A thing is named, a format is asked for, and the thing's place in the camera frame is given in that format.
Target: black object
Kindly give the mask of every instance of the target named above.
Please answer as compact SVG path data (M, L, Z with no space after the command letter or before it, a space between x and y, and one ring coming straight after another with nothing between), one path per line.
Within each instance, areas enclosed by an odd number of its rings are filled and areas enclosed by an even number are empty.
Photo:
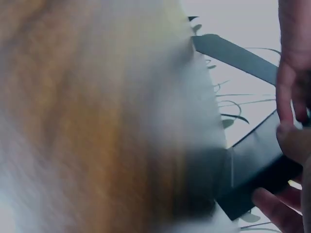
M255 54L215 34L194 36L198 52L213 57L228 65L276 84L277 67ZM285 157L278 146L275 129L279 124L276 111L269 115L247 136L230 150L226 170L227 181L221 187L217 202L231 220L254 207L251 197L254 190L263 187L272 193L284 189L288 180L298 176L302 166ZM234 162L234 171L230 164Z

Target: finger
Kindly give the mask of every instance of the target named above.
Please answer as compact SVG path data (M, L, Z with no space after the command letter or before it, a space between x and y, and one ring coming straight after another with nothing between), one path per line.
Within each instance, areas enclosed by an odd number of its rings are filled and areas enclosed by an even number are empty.
M296 120L306 122L308 120L306 97L301 88L296 84L292 87L292 99Z
M303 166L311 155L311 129L298 130L283 122L277 128L276 137L284 155Z
M290 123L294 122L291 99L295 79L295 71L281 60L276 76L276 108L280 120Z
M256 190L253 202L283 233L304 232L302 216L267 190Z
M278 199L289 207L301 212L301 190L290 185L276 195Z

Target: fingernail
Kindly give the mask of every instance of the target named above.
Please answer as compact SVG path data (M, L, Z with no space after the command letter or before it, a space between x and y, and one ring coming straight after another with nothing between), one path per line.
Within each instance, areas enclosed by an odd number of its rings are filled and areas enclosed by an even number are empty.
M290 132L290 131L293 131L295 130L296 127L287 122L287 121L284 121L284 122L281 122L281 124L278 126L277 130L276 130L276 136L278 138L278 140L284 140L287 136L287 134Z

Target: hand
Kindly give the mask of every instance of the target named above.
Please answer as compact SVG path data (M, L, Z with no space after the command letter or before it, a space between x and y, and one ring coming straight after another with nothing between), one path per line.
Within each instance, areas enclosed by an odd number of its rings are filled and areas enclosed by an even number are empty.
M282 53L276 80L277 112L293 123L291 100L300 122L311 107L311 1L279 0Z
M288 185L275 196L258 189L253 202L283 233L311 233L311 129L298 130L284 122L277 129L277 139L283 153L303 166L303 174L295 180L302 191Z

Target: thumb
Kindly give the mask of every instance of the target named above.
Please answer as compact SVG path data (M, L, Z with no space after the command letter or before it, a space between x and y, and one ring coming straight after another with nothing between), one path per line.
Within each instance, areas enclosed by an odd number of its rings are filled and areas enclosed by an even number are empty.
M304 165L311 156L311 129L297 129L293 124L282 122L276 131L278 143L285 156Z

